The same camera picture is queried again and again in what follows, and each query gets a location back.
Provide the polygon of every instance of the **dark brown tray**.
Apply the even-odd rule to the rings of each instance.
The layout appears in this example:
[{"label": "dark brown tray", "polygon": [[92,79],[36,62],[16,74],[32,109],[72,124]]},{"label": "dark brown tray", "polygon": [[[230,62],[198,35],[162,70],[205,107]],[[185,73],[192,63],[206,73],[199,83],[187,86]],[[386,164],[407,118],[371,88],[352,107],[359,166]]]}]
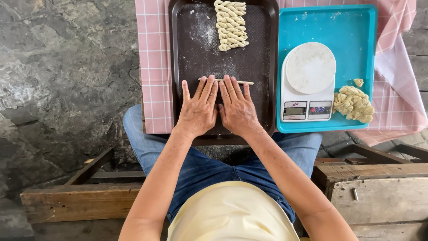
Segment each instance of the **dark brown tray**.
[{"label": "dark brown tray", "polygon": [[[187,80],[189,91],[193,94],[198,86],[198,78],[210,74],[223,78],[228,74],[240,81],[254,82],[250,86],[250,92],[257,117],[264,129],[270,135],[273,134],[278,61],[278,3],[276,0],[249,0],[246,3],[247,13],[243,18],[250,44],[244,48],[221,52],[215,27],[217,17],[214,0],[170,1],[174,125],[177,124],[183,103],[183,79]],[[222,103],[220,91],[217,103]],[[233,145],[245,144],[245,141],[224,128],[219,117],[216,126],[198,137],[193,144]]]}]

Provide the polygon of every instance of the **finger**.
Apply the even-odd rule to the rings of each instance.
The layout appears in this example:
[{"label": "finger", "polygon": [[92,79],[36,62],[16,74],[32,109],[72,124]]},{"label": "finger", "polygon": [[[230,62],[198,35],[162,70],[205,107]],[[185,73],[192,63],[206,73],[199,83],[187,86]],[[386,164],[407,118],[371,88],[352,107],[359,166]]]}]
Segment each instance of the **finger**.
[{"label": "finger", "polygon": [[183,88],[183,100],[190,100],[189,87],[187,86],[187,81],[183,80],[181,82],[181,87]]},{"label": "finger", "polygon": [[223,103],[225,105],[230,105],[232,101],[230,100],[230,96],[229,96],[229,93],[227,92],[227,88],[226,88],[226,85],[224,84],[224,81],[220,81],[220,83],[218,84],[220,86],[220,93],[221,93],[221,98],[223,99]]},{"label": "finger", "polygon": [[220,112],[220,117],[221,117],[221,122],[223,123],[223,125],[226,123],[226,110],[224,109],[224,105],[219,104],[218,105],[218,109]]},{"label": "finger", "polygon": [[211,94],[211,88],[213,87],[214,83],[214,75],[210,75],[208,77],[208,80],[205,84],[204,89],[202,90],[201,98],[200,100],[205,101],[205,103],[208,101],[208,97]]},{"label": "finger", "polygon": [[214,107],[214,105],[215,105],[215,100],[217,98],[217,91],[218,91],[218,82],[214,81],[213,87],[211,88],[211,93],[210,93],[208,100],[207,100],[207,103],[210,106]]},{"label": "finger", "polygon": [[205,76],[203,76],[201,78],[201,81],[199,81],[198,88],[196,89],[196,92],[195,92],[195,95],[193,96],[193,98],[196,98],[196,99],[201,98],[202,90],[204,89],[204,85],[205,85],[206,80],[207,80],[207,77],[205,77]]},{"label": "finger", "polygon": [[232,82],[230,81],[229,75],[224,76],[224,84],[226,85],[227,92],[229,93],[230,100],[233,102],[234,100],[238,100],[236,97],[235,89],[233,88]]},{"label": "finger", "polygon": [[244,98],[252,102],[250,96],[250,86],[248,85],[248,83],[244,83]]},{"label": "finger", "polygon": [[233,89],[235,90],[236,97],[239,100],[244,100],[244,96],[242,94],[241,88],[238,85],[238,82],[236,81],[236,78],[235,77],[231,77],[230,81],[232,82],[232,86],[233,86]]},{"label": "finger", "polygon": [[215,105],[214,105],[214,110],[213,110],[213,119],[212,119],[212,121],[213,121],[214,125],[215,125],[215,121],[217,120],[217,114],[218,114],[218,111],[217,111],[217,104],[215,104]]}]

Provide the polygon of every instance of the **person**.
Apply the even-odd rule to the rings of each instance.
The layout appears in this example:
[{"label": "person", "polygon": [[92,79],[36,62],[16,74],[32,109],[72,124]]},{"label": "person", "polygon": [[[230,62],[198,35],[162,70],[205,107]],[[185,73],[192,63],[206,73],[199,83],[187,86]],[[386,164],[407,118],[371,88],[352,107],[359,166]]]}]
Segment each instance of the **person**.
[{"label": "person", "polygon": [[[220,88],[224,104],[216,106]],[[312,241],[357,241],[349,225],[311,182],[320,133],[275,133],[259,123],[244,84],[236,78],[202,77],[183,105],[168,139],[142,132],[141,106],[130,108],[124,128],[146,174],[119,241],[158,241],[165,215],[169,241],[298,241],[299,216]],[[214,127],[241,136],[255,155],[237,166],[212,160],[191,146]]]}]

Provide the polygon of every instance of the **blue tray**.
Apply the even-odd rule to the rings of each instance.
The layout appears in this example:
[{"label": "blue tray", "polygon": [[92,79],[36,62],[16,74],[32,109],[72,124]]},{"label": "blue tray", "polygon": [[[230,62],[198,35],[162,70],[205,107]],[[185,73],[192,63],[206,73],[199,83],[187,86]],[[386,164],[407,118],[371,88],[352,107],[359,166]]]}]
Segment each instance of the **blue tray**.
[{"label": "blue tray", "polygon": [[326,45],[336,59],[335,92],[362,78],[360,88],[372,101],[375,69],[377,9],[374,5],[314,6],[279,11],[276,127],[282,133],[364,128],[368,124],[346,120],[339,112],[328,121],[282,122],[281,67],[289,51],[306,42]]}]

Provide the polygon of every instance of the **tablecloth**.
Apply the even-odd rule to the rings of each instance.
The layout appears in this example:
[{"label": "tablecloth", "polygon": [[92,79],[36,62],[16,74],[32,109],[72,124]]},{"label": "tablecloth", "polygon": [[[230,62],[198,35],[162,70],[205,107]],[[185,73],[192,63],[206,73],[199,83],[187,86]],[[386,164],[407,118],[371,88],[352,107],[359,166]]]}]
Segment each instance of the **tablecloth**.
[{"label": "tablecloth", "polygon": [[[141,86],[147,133],[170,133],[172,78],[168,26],[169,0],[135,0]],[[280,8],[374,4],[379,10],[375,58],[373,121],[349,130],[369,146],[414,134],[428,126],[401,33],[410,29],[416,0],[278,0]]]}]

